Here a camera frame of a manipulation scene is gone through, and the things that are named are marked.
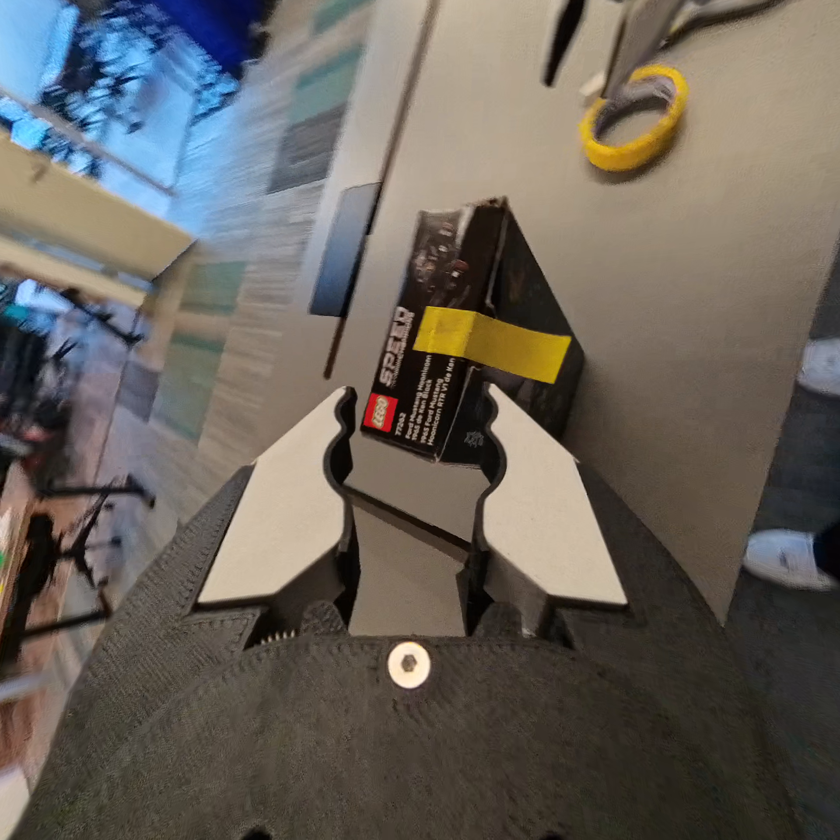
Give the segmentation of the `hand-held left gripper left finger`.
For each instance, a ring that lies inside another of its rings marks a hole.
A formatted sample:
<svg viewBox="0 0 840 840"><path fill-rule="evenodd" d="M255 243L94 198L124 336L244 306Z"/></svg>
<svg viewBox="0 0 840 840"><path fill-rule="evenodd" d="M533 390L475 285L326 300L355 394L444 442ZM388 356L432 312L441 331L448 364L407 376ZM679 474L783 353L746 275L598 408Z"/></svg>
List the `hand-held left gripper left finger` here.
<svg viewBox="0 0 840 840"><path fill-rule="evenodd" d="M197 604L353 604L361 577L352 506L357 395L332 392L253 463Z"/></svg>

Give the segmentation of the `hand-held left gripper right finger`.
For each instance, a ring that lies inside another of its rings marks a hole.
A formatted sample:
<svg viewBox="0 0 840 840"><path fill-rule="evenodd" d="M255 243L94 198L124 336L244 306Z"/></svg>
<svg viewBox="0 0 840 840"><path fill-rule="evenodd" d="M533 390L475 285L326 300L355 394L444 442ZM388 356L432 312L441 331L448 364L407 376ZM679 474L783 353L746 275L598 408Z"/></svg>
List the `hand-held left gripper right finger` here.
<svg viewBox="0 0 840 840"><path fill-rule="evenodd" d="M466 562L466 633L495 605L514 608L520 632L551 635L564 608L624 612L629 598L579 462L494 384Z"/></svg>

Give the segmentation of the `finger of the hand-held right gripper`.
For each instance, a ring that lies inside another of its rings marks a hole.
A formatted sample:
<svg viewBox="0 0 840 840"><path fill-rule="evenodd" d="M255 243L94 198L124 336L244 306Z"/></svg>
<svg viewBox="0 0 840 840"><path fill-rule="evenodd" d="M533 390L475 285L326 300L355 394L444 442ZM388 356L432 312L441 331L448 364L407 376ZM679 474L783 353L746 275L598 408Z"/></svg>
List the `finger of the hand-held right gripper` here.
<svg viewBox="0 0 840 840"><path fill-rule="evenodd" d="M656 53L682 6L682 1L623 2L607 68L581 87L582 101L609 101L623 92L635 70Z"/></svg>

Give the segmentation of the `yellow tape roll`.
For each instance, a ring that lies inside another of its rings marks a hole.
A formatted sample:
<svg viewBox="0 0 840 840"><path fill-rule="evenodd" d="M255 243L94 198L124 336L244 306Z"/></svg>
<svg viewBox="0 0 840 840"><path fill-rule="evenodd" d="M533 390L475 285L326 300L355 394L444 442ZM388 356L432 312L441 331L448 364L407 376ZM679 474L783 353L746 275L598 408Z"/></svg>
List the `yellow tape roll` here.
<svg viewBox="0 0 840 840"><path fill-rule="evenodd" d="M635 172L655 162L675 141L686 113L690 89L676 68L647 65L636 69L612 98L596 98L579 124L582 150L602 172ZM605 142L609 129L636 106L661 105L658 121L645 133L620 144Z"/></svg>

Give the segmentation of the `yellow tape strip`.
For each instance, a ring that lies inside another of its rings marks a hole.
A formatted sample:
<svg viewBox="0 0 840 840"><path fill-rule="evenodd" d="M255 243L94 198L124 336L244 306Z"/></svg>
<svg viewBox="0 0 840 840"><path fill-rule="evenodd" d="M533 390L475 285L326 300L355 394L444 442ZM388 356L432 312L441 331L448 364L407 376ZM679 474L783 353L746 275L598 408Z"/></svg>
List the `yellow tape strip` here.
<svg viewBox="0 0 840 840"><path fill-rule="evenodd" d="M525 329L471 310L429 307L413 349L552 384L571 345L570 335Z"/></svg>

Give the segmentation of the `black speed car lego box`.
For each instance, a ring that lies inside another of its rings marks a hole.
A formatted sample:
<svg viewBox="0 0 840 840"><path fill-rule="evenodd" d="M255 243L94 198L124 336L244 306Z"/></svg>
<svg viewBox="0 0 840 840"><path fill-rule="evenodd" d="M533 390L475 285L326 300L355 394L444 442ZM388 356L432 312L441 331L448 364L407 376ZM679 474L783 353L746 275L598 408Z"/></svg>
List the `black speed car lego box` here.
<svg viewBox="0 0 840 840"><path fill-rule="evenodd" d="M570 335L552 384L413 349L427 308L471 310ZM433 463L478 466L485 385L500 387L553 438L564 434L585 354L505 198L422 211L364 414L363 436Z"/></svg>

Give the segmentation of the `black floor stand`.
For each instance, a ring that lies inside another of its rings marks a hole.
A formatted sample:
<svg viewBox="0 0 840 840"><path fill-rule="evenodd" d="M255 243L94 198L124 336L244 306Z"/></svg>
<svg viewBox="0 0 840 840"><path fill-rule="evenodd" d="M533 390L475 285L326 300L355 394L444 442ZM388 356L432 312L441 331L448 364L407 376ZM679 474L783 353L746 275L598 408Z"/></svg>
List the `black floor stand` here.
<svg viewBox="0 0 840 840"><path fill-rule="evenodd" d="M153 491L133 475L127 475L122 482L107 485L48 486L38 491L38 498L42 501L62 501L77 497L90 497L92 503L81 513L71 539L67 539L64 532L55 531L55 520L49 513L36 511L25 518L23 541L18 554L6 555L2 568L2 675L17 663L26 643L80 627L98 625L111 617L112 606L104 591L109 578L95 578L88 554L103 548L119 548L122 539L111 537L103 542L91 542L91 535L97 529L102 514L113 509L118 497L139 498L150 510L156 504ZM70 563L81 575L97 597L98 606L77 616L28 626L33 605L53 583L63 563Z"/></svg>

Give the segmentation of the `person's white shoe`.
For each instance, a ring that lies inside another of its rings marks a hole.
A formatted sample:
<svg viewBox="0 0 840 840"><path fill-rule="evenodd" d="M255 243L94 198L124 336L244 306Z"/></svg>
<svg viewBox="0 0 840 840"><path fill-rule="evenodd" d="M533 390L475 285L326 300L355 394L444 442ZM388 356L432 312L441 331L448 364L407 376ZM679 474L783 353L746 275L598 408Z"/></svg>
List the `person's white shoe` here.
<svg viewBox="0 0 840 840"><path fill-rule="evenodd" d="M802 353L796 384L819 396L839 398L839 338L810 339Z"/></svg>
<svg viewBox="0 0 840 840"><path fill-rule="evenodd" d="M831 592L838 580L821 570L816 561L814 534L770 529L750 535L742 569L751 576L787 589Z"/></svg>

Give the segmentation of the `black flat device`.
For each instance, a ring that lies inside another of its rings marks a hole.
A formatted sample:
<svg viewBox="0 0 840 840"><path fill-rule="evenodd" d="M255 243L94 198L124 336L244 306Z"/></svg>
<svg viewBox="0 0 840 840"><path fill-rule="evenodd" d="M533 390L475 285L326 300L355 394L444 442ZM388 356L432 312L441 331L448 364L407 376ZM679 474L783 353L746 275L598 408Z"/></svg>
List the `black flat device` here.
<svg viewBox="0 0 840 840"><path fill-rule="evenodd" d="M347 315L381 190L382 184L373 182L342 191L309 302L312 316Z"/></svg>

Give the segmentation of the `stack of blue bins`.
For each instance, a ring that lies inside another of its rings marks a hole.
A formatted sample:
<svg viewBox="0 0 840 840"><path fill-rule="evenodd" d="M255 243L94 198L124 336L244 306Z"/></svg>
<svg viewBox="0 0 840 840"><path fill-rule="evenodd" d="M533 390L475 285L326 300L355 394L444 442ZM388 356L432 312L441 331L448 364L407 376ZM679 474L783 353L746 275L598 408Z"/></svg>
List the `stack of blue bins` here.
<svg viewBox="0 0 840 840"><path fill-rule="evenodd" d="M150 1L200 46L221 69L240 80L261 58L277 1Z"/></svg>

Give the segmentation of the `beige side table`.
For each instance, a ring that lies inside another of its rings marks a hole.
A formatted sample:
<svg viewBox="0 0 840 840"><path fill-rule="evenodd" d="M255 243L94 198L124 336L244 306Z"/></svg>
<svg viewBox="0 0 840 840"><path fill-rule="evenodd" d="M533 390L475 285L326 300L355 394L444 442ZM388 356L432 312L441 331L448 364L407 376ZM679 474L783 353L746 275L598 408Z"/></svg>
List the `beige side table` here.
<svg viewBox="0 0 840 840"><path fill-rule="evenodd" d="M151 284L193 245L173 224L69 172L41 153L1 139L2 277L35 280L138 309Z"/></svg>

